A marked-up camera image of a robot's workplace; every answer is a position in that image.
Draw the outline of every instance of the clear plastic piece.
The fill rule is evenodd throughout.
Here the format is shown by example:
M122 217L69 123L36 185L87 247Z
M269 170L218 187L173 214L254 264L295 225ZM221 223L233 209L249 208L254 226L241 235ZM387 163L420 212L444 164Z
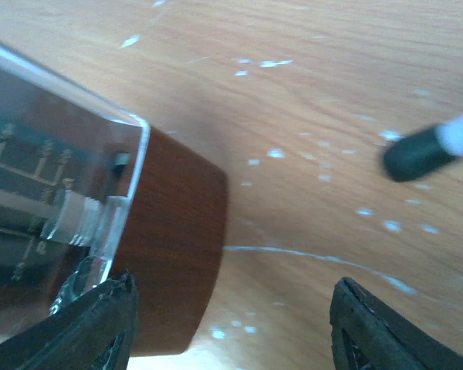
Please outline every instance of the clear plastic piece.
M107 279L149 134L0 45L0 342Z

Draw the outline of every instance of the wooden surface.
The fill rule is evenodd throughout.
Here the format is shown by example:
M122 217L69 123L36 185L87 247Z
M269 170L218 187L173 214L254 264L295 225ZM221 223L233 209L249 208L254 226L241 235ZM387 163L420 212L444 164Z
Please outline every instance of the wooden surface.
M132 356L180 354L208 306L221 264L225 174L153 128L112 272L139 291Z
M384 130L463 113L463 0L17 0L0 2L0 40L230 178L229 248L194 344L132 368L333 369L344 275L463 354L463 163L422 188L377 162Z

